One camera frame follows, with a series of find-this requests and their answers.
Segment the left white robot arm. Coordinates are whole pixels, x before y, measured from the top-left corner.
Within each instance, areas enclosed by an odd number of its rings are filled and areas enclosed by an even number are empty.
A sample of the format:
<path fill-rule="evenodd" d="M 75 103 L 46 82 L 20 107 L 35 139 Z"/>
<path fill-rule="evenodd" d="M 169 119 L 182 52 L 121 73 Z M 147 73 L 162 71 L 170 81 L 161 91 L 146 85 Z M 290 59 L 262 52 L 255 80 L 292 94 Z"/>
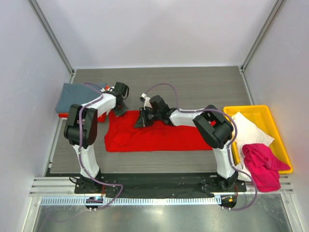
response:
<path fill-rule="evenodd" d="M 116 82 L 110 88 L 100 89 L 98 97 L 70 106 L 64 137 L 75 150 L 80 165 L 80 177 L 75 182 L 76 192 L 97 193 L 104 185 L 94 151 L 98 118 L 110 111 L 117 116 L 123 115 L 127 111 L 124 100 L 128 96 L 128 85 Z"/>

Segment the red t shirt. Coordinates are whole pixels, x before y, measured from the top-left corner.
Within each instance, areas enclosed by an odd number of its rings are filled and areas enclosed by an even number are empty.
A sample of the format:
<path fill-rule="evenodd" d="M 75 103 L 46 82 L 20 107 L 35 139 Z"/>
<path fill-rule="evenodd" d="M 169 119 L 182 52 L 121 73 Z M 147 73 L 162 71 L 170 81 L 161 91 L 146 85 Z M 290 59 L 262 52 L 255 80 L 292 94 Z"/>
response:
<path fill-rule="evenodd" d="M 156 121 L 150 127 L 135 128 L 138 117 L 138 110 L 122 116 L 108 114 L 109 129 L 104 137 L 108 152 L 212 150 L 195 127 L 173 127 Z"/>

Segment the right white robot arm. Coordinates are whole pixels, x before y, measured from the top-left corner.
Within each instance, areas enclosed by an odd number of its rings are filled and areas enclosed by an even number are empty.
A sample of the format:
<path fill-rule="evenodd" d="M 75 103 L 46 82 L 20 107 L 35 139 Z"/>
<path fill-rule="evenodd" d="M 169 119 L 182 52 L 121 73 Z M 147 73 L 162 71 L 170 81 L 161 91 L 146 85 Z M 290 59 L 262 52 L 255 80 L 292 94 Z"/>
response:
<path fill-rule="evenodd" d="M 228 144 L 232 140 L 233 126 L 213 105 L 205 109 L 185 111 L 170 108 L 159 95 L 148 97 L 143 93 L 140 100 L 144 106 L 139 109 L 139 117 L 135 128 L 145 128 L 161 121 L 169 126 L 189 126 L 197 128 L 202 139 L 209 145 L 217 163 L 215 183 L 223 191 L 234 187 L 238 172 L 232 168 L 232 158 Z"/>

